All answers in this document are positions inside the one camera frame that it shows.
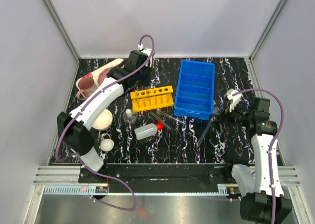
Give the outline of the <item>yellow test tube rack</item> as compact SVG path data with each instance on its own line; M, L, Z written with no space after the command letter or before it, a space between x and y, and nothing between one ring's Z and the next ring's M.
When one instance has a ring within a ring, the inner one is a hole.
M174 106L172 93L173 93L172 86L151 88L150 89L151 104L148 104L146 100L146 90L140 90L138 91L139 107L137 107L137 104L135 102L135 92L131 92L130 98L132 102L132 108L135 112L142 112Z

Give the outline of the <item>white wash bottle red cap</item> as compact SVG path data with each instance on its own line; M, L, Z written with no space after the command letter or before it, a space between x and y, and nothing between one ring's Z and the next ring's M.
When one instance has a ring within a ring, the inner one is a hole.
M134 130L134 132L137 140L142 140L147 137L155 135L158 130L162 130L163 128L164 124L159 121L157 124L151 123L145 126L138 127Z

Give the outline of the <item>strawberry pattern tray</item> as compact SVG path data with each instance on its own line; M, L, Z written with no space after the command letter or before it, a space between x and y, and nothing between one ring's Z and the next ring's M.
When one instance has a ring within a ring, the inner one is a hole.
M98 80L99 74L100 74L103 70L105 70L105 69L107 69L107 68L110 68L110 67L111 67L111 69L112 69L112 68L114 68L114 67L116 67L116 66L120 66L121 68L124 68L124 63L125 63L125 60L122 59L122 58L114 59L113 61L111 61L111 62L105 64L104 66L102 66L102 67L100 67L100 68L98 68L98 69L96 69L96 70L94 70L94 71L92 71L91 73L88 73L88 74L84 75L83 77L90 77L90 78L93 78L94 81L95 81L95 83L96 83L96 85L97 85L97 87L99 87L100 85L98 84L97 80ZM79 90L78 82L79 82L79 80L80 80L81 78L79 78L79 79L76 81L76 87L77 87L78 90Z

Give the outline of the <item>blue divided plastic bin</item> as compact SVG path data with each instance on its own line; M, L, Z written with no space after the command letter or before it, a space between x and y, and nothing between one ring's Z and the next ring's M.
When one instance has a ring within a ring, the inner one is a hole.
M215 64L182 60L174 115L208 120L213 113Z

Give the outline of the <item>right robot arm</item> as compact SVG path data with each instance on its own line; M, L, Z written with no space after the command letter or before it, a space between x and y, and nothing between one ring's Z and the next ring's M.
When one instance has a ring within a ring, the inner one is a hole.
M254 97L249 112L236 110L241 95L235 90L225 94L227 107L220 112L220 122L227 120L247 130L254 151L255 170L245 162L232 161L223 170L227 182L236 182L241 194L240 216L256 224L281 224L292 210L285 198L277 164L277 123L269 119L270 100Z

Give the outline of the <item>pink mug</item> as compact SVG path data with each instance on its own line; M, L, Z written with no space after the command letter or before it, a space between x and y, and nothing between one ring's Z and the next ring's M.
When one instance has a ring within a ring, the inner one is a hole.
M80 100L86 100L97 90L97 85L93 78L83 77L78 82L79 91L76 97Z

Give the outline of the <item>clear glass stoppered flask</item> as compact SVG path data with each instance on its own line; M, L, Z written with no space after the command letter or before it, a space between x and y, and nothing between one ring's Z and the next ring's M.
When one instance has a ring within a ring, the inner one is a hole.
M137 121L138 115L132 109L126 109L123 114L123 119L128 124L134 124Z

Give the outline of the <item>beige ceramic mortar bowl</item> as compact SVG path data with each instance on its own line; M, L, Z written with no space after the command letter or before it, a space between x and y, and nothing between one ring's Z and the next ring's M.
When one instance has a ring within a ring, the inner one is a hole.
M113 115L108 109L105 109L96 119L92 127L97 130L107 130L111 127L112 123Z

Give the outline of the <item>white round lid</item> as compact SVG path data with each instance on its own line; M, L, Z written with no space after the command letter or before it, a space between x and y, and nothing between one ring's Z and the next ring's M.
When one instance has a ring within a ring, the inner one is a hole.
M115 143L112 139L107 138L107 139L102 140L102 142L100 144L100 148L104 152L109 152L113 149L114 144Z

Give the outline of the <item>pink polka dot plate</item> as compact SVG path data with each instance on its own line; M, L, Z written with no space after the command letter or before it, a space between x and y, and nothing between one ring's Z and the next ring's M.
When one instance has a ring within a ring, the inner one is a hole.
M104 80L105 78L107 78L107 74L109 73L110 70L111 70L111 67L110 67L110 68L107 68L107 69L105 69L105 70L103 70L103 71L99 74L98 80L97 80L97 82L98 82L99 85L101 85L102 82L103 82L103 80Z

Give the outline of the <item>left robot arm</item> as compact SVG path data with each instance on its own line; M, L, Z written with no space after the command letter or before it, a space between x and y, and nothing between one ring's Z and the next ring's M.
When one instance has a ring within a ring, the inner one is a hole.
M144 83L150 76L154 51L139 45L124 60L117 58L81 77L76 85L83 103L70 113L57 116L59 140L55 159L62 162L76 156L90 169L89 177L100 183L106 178L104 162L94 148L95 139L90 130L103 111L125 90Z

